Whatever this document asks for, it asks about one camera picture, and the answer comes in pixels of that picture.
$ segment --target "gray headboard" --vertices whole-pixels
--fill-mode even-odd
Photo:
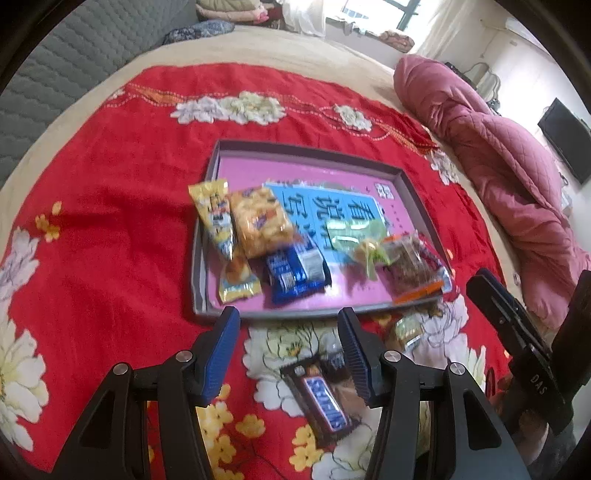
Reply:
[[[0,187],[64,110],[173,28],[195,0],[86,0],[46,36],[0,95]]]

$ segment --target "white curtain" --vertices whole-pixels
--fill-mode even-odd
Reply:
[[[479,3],[480,0],[442,0],[431,20],[429,34],[417,53],[438,60]]]
[[[293,32],[326,36],[326,0],[283,0],[283,19]]]

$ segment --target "black monitor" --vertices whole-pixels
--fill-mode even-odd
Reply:
[[[538,123],[579,182],[591,177],[591,131],[556,99]]]

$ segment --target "metal screw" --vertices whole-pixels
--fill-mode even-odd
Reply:
[[[452,363],[449,366],[449,370],[451,370],[452,373],[456,374],[456,375],[463,375],[466,373],[466,367],[464,367],[462,364],[458,364],[456,362]]]
[[[385,354],[384,354],[384,358],[388,361],[388,362],[399,362],[400,359],[402,358],[402,355],[400,355],[400,353],[398,353],[396,350],[388,350]]]
[[[188,362],[193,358],[193,354],[189,350],[181,350],[175,358],[178,362]]]
[[[123,375],[127,370],[129,370],[127,364],[117,364],[113,367],[113,373],[115,375]]]

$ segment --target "pink comforter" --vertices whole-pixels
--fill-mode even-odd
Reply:
[[[403,57],[394,86],[402,104],[452,146],[517,249],[526,306],[558,328],[591,261],[561,212],[562,182],[553,156],[525,128],[492,115],[482,98],[439,62]]]

